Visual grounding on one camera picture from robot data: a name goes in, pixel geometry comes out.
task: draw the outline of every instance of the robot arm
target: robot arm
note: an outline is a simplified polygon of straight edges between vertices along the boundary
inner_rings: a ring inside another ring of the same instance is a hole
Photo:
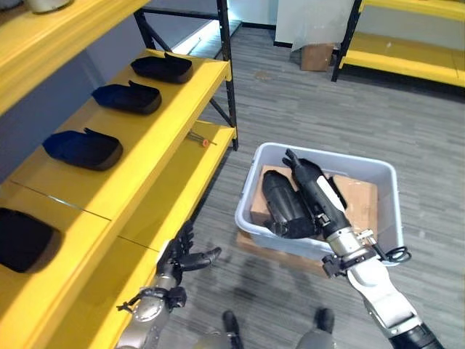
[[[340,198],[320,167],[298,159],[290,150],[286,155],[289,159],[283,162],[292,168],[301,195],[334,252],[323,258],[325,272],[330,277],[347,277],[393,348],[444,349],[407,298],[392,285],[386,266],[376,257],[379,248],[374,239],[371,243],[375,248],[364,246],[355,235]]]
[[[164,249],[151,285],[118,307],[118,310],[129,311],[132,317],[115,349],[157,348],[170,312],[185,306],[186,292],[179,286],[182,273],[205,268],[218,258],[219,247],[204,253],[189,253],[193,245],[192,229],[192,223],[187,221]]]

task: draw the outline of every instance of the black object in bin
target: black object in bin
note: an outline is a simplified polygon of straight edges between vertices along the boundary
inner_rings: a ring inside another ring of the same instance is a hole
[[[184,84],[193,75],[192,62],[185,58],[169,55],[165,58],[148,56],[138,58],[131,63],[136,74],[173,84]]]
[[[54,159],[97,171],[109,169],[120,159],[123,146],[117,138],[87,128],[84,132],[56,133],[42,145]]]
[[[282,238],[309,238],[318,234],[311,215],[285,175],[266,171],[262,191],[272,216],[264,224],[274,234]]]
[[[0,207],[0,264],[28,271],[47,248],[54,228],[29,214]]]
[[[92,97],[102,107],[138,114],[151,114],[161,104],[158,89],[129,81],[129,86],[111,84],[93,91]]]

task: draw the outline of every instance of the gray plastic bin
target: gray plastic bin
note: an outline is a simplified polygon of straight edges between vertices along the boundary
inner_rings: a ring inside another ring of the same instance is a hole
[[[311,238],[295,240],[277,237],[267,228],[252,223],[250,209],[263,165],[284,166],[281,159],[290,148],[298,157],[318,164],[324,172],[344,175],[378,186],[378,242],[384,251],[403,245],[400,224],[397,175],[394,167],[384,161],[361,158],[328,151],[300,148],[279,143],[263,143],[252,160],[242,195],[235,211],[235,221],[240,229],[251,234],[259,246],[297,254],[312,260],[320,260],[331,248],[326,242]]]

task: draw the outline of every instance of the black cable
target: black cable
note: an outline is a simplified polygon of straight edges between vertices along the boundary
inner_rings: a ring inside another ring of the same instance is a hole
[[[406,246],[401,246],[386,253],[386,260],[391,263],[404,263],[412,258],[412,254]]]
[[[387,260],[391,263],[404,263],[412,258],[412,254],[408,251],[406,246],[397,247],[384,253],[378,244],[371,245],[380,256],[381,260]]]

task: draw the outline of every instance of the gray carpet floor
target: gray carpet floor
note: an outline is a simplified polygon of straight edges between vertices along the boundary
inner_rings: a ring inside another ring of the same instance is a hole
[[[240,147],[230,152],[195,223],[195,245],[223,248],[212,268],[186,273],[185,309],[176,309],[161,348],[191,348],[235,311],[247,349],[294,348],[315,309],[333,308],[339,348],[387,349],[357,292],[237,248],[234,222],[256,148],[268,141],[367,156],[397,170],[405,244],[413,259],[390,268],[396,287],[449,349],[464,345],[463,95],[382,80],[299,70],[270,31],[240,28],[232,38]],[[217,101],[226,106],[225,88]],[[202,119],[221,119],[212,108]]]

